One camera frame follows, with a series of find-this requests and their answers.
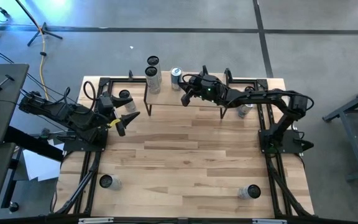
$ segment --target workstation desk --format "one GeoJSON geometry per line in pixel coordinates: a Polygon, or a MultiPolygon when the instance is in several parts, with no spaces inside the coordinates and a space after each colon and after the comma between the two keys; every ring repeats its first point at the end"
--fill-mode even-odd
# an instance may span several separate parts
{"type": "MultiPolygon", "coordinates": [[[[91,81],[98,86],[101,78],[107,77],[84,77],[83,83],[91,81]]],[[[163,72],[162,86],[168,85],[164,80],[170,80],[169,73],[163,72]]],[[[269,90],[285,90],[281,78],[264,80],[269,90]]],[[[230,84],[231,88],[238,89],[245,86],[230,84]]],[[[116,82],[112,93],[118,96],[123,89],[130,91],[140,115],[128,125],[124,137],[119,137],[114,128],[109,130],[96,187],[90,190],[88,184],[83,191],[81,207],[77,208],[80,212],[85,208],[88,195],[92,194],[92,217],[274,217],[266,160],[259,149],[261,123],[256,105],[244,119],[238,117],[235,109],[227,110],[221,119],[220,108],[206,101],[200,101],[204,105],[199,105],[192,98],[193,105],[188,107],[172,106],[180,105],[180,101],[170,105],[158,103],[163,100],[156,101],[157,98],[165,97],[145,97],[145,83],[141,82],[116,82]],[[150,105],[154,106],[149,116],[150,105]],[[113,191],[100,187],[99,178],[104,174],[117,175],[122,181],[122,189],[113,191]],[[238,189],[250,184],[261,188],[261,196],[255,200],[239,199],[238,189]]],[[[181,96],[184,91],[174,94],[181,96]]],[[[78,102],[91,105],[83,90],[78,102]]],[[[263,105],[261,109],[265,117],[263,122],[269,128],[269,108],[263,105]]],[[[127,114],[125,107],[118,108],[117,112],[127,114]]],[[[275,121],[282,115],[275,106],[270,114],[274,115],[275,121]]],[[[84,156],[84,152],[73,152],[62,164],[55,211],[77,188],[84,156]]],[[[282,154],[281,157],[288,188],[303,208],[313,214],[301,159],[293,154],[282,154]]],[[[284,211],[282,192],[278,186],[276,190],[281,211],[284,211]]]]}

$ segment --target can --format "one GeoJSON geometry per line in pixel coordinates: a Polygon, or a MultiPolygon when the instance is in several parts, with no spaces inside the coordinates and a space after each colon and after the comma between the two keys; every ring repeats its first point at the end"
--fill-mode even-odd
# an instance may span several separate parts
{"type": "MultiPolygon", "coordinates": [[[[118,96],[120,98],[132,98],[131,97],[131,94],[129,93],[128,90],[121,90],[119,93],[118,93],[118,96]]],[[[136,112],[136,105],[135,105],[135,102],[132,100],[131,102],[125,104],[125,109],[130,112],[130,113],[133,113],[133,112],[136,112]]]]}
{"type": "Polygon", "coordinates": [[[102,177],[100,177],[99,185],[102,188],[111,188],[113,190],[122,189],[122,182],[116,175],[104,174],[102,177]]]}
{"type": "Polygon", "coordinates": [[[173,67],[171,69],[171,86],[174,90],[180,90],[180,80],[181,79],[181,68],[173,67]]]}
{"type": "Polygon", "coordinates": [[[149,92],[152,94],[158,94],[161,91],[160,80],[158,80],[157,69],[153,66],[149,66],[144,71],[146,73],[146,82],[149,86],[149,92]]]}
{"type": "Polygon", "coordinates": [[[247,113],[254,107],[253,104],[244,104],[237,107],[237,114],[240,118],[244,118],[247,113]]]}
{"type": "Polygon", "coordinates": [[[255,184],[251,184],[248,187],[241,187],[238,191],[238,196],[241,199],[256,199],[259,198],[260,193],[260,188],[255,184]]]}
{"type": "Polygon", "coordinates": [[[155,67],[157,69],[158,80],[160,81],[160,83],[162,83],[160,59],[157,56],[150,56],[147,59],[147,64],[149,66],[153,66],[153,67],[155,67]]]}

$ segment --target light stand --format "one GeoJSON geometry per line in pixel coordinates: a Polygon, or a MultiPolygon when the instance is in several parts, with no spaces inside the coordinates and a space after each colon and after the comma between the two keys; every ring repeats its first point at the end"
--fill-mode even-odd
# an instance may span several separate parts
{"type": "Polygon", "coordinates": [[[44,22],[42,24],[42,27],[39,29],[38,28],[38,25],[37,25],[37,22],[34,20],[34,18],[31,16],[31,14],[28,12],[28,10],[23,6],[23,4],[20,2],[20,0],[16,0],[16,2],[19,4],[19,6],[23,9],[23,11],[26,13],[26,15],[31,19],[32,23],[34,23],[34,25],[37,27],[37,33],[31,38],[31,40],[29,41],[29,43],[27,44],[27,46],[30,47],[30,44],[35,40],[35,38],[38,36],[38,34],[40,33],[40,31],[43,33],[43,34],[49,34],[53,37],[56,37],[56,38],[59,38],[59,39],[63,39],[63,37],[60,37],[59,35],[56,35],[56,34],[53,34],[49,31],[46,31],[47,28],[47,23],[44,22]]]}

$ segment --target concrete floor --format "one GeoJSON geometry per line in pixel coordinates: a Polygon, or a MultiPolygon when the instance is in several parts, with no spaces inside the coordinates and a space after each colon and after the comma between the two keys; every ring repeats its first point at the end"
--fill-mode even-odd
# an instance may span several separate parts
{"type": "MultiPolygon", "coordinates": [[[[257,28],[252,0],[43,0],[23,1],[38,22],[72,27],[192,27],[257,28]]],[[[8,24],[31,25],[21,9],[0,0],[11,15],[8,24]]],[[[358,30],[358,0],[259,0],[265,29],[358,30]]],[[[30,64],[38,77],[41,39],[30,47],[33,32],[0,31],[0,51],[15,62],[30,64]]],[[[84,75],[141,75],[149,55],[161,58],[162,69],[174,65],[187,71],[223,72],[235,77],[266,77],[258,34],[59,32],[63,40],[47,36],[45,82],[63,92],[70,86],[76,98],[84,75]]],[[[284,78],[287,90],[312,97],[316,104],[296,125],[315,147],[305,152],[306,176],[317,215],[358,221],[358,181],[345,176],[358,166],[339,120],[326,124],[321,117],[358,92],[358,35],[267,34],[275,78],[284,78]]],[[[25,90],[38,90],[26,80],[25,90]]],[[[28,133],[43,127],[58,129],[44,120],[15,111],[11,125],[28,133]]],[[[54,181],[23,182],[14,200],[21,209],[0,209],[0,218],[48,213],[54,181]]]]}

